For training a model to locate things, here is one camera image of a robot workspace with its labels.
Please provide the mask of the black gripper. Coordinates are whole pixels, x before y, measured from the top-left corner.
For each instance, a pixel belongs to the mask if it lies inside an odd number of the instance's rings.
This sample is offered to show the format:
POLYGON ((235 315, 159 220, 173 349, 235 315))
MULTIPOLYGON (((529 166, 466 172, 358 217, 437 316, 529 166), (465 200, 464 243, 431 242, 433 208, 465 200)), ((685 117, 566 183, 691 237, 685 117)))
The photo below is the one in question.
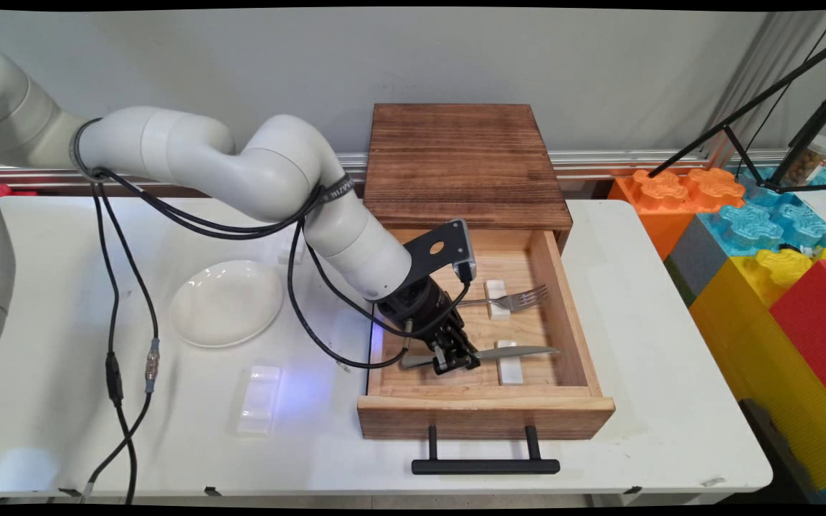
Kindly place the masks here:
POLYGON ((452 300, 431 277, 424 277, 379 302, 377 307, 397 330, 411 333, 422 342, 435 342, 432 365, 436 375, 442 375, 481 366, 481 360, 476 357, 478 349, 470 343, 457 310, 457 304, 466 294, 467 284, 464 284, 461 294, 452 300))

